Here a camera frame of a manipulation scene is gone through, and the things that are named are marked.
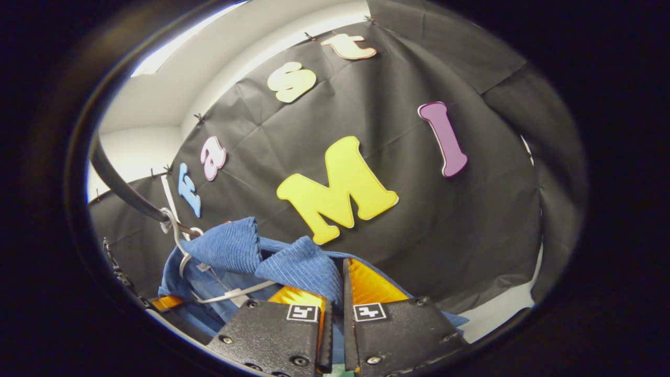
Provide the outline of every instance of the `white hanger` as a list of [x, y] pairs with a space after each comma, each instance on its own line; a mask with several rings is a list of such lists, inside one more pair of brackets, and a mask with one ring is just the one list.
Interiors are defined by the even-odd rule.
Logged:
[[[179, 238], [179, 229], [177, 227], [177, 219], [175, 218], [174, 214], [167, 208], [162, 208], [161, 211], [163, 211], [163, 213], [165, 213], [170, 218], [170, 223], [171, 223], [172, 229], [174, 230], [174, 241], [177, 244], [177, 248], [179, 248], [179, 250], [184, 255], [184, 257], [182, 258], [182, 262], [179, 264], [179, 276], [184, 278], [184, 267], [186, 266], [186, 263], [191, 259], [191, 254], [186, 252], [186, 250], [184, 250], [184, 248], [182, 247], [182, 243], [181, 243], [181, 240]], [[200, 235], [202, 235], [204, 233], [201, 229], [198, 229], [198, 228], [195, 228], [195, 227], [191, 228], [191, 230], [197, 231], [198, 233], [200, 233]], [[208, 304], [208, 303], [214, 303], [216, 301], [230, 300], [230, 299], [234, 299], [236, 297], [244, 296], [247, 293], [256, 292], [257, 290], [261, 290], [261, 289], [266, 288], [268, 286], [271, 286], [273, 284], [276, 284], [276, 282], [273, 282], [271, 280], [267, 280], [265, 282], [262, 282], [261, 284], [256, 284], [255, 286], [250, 286], [249, 288], [243, 289], [240, 292], [235, 292], [235, 293], [226, 292], [226, 294], [224, 294], [222, 296], [214, 297], [213, 299], [206, 299], [206, 300], [201, 299], [193, 290], [191, 290], [191, 293], [196, 298], [196, 301], [198, 301], [199, 303]]]

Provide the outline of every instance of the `yellow letter m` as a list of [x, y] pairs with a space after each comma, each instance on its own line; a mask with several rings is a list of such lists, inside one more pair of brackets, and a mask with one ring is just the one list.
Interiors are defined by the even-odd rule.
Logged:
[[328, 225], [321, 217], [343, 227], [354, 226], [351, 196], [358, 205], [358, 217], [369, 220], [398, 203], [398, 195], [388, 191], [370, 171], [358, 151], [360, 142], [347, 136], [326, 150], [326, 171], [329, 187], [293, 174], [277, 188], [277, 196], [288, 200], [314, 232], [314, 243], [323, 245], [340, 235], [340, 230]]

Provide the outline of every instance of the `black rod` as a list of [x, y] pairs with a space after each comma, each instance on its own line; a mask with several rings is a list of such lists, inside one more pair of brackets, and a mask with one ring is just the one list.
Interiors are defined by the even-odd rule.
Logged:
[[[132, 208], [142, 212], [143, 214], [160, 221], [162, 223], [170, 221], [170, 218], [160, 209], [156, 208], [151, 204], [147, 199], [144, 199], [134, 188], [130, 187], [123, 178], [117, 173], [112, 164], [109, 162], [105, 151], [103, 150], [103, 145], [100, 141], [100, 135], [96, 131], [93, 141], [91, 143], [92, 153], [90, 157], [90, 162], [93, 165], [93, 168], [98, 173], [103, 182], [109, 186], [109, 188], [119, 196], [124, 202], [128, 203]], [[198, 237], [200, 234], [193, 231], [182, 224], [178, 223], [178, 227], [181, 231], [189, 233]]]

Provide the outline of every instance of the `white wall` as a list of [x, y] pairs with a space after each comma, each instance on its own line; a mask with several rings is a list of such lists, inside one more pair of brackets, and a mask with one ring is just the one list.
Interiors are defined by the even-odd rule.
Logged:
[[[276, 0], [254, 0], [225, 15], [219, 21], [226, 21], [224, 20], [226, 17], [235, 17], [235, 22], [241, 24], [248, 23], [257, 14], [254, 12], [259, 11], [254, 7], [264, 9], [268, 8], [270, 4], [281, 9], [283, 3], [280, 1], [276, 2]], [[186, 139], [193, 127], [198, 123], [193, 114], [205, 114], [219, 97], [254, 68], [274, 55], [306, 40], [306, 32], [312, 36], [317, 36], [330, 30], [341, 28], [342, 26], [364, 22], [364, 17], [370, 15], [370, 9], [366, 0], [355, 0], [345, 3], [342, 0], [330, 0], [328, 5], [328, 7], [317, 9], [301, 17], [298, 17], [300, 16], [299, 13], [294, 12], [293, 17], [285, 16], [280, 22], [277, 22], [278, 18], [273, 18], [273, 26], [276, 27], [274, 30], [266, 33], [262, 38], [255, 40], [245, 39], [247, 46], [238, 54], [231, 56], [222, 69], [209, 79], [209, 84], [199, 92], [196, 100], [192, 103], [186, 114], [184, 114], [184, 119], [180, 124], [183, 138]]]
[[[178, 127], [131, 128], [100, 135], [103, 149], [114, 169], [126, 182], [165, 171], [170, 165], [183, 139]], [[90, 163], [86, 180], [86, 202], [95, 200], [95, 190], [100, 194], [109, 187], [100, 179]]]

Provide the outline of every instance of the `foam letter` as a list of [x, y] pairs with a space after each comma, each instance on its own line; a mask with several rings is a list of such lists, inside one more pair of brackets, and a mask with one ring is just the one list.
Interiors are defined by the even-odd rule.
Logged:
[[191, 178], [188, 178], [186, 173], [188, 168], [183, 162], [179, 165], [179, 183], [177, 187], [179, 189], [179, 195], [183, 196], [188, 204], [193, 208], [193, 212], [196, 213], [196, 217], [200, 217], [200, 197], [195, 195], [196, 186], [193, 184]]
[[431, 102], [419, 106], [419, 116], [430, 123], [435, 137], [438, 139], [440, 150], [442, 151], [442, 175], [445, 177], [453, 176], [458, 173], [468, 157], [461, 152], [458, 146], [458, 140], [454, 135], [452, 124], [447, 118], [447, 105], [442, 102]]
[[205, 164], [205, 177], [214, 180], [216, 173], [226, 162], [226, 148], [221, 148], [216, 136], [210, 136], [200, 151], [200, 163]]
[[358, 205], [358, 217], [369, 220], [398, 203], [398, 195], [388, 191], [370, 171], [358, 151], [360, 142], [347, 136], [326, 150], [329, 187], [293, 174], [277, 188], [277, 196], [288, 200], [314, 232], [314, 243], [323, 245], [340, 235], [321, 215], [351, 228], [354, 226], [351, 196]]
[[267, 78], [267, 86], [277, 92], [281, 102], [293, 102], [316, 83], [314, 72], [301, 67], [299, 62], [288, 62]]
[[335, 53], [342, 58], [358, 60], [358, 59], [367, 59], [373, 57], [377, 50], [374, 48], [360, 48], [356, 42], [363, 41], [362, 36], [353, 36], [350, 37], [348, 34], [338, 34], [334, 37], [328, 38], [321, 42], [322, 46], [327, 44], [333, 47]]

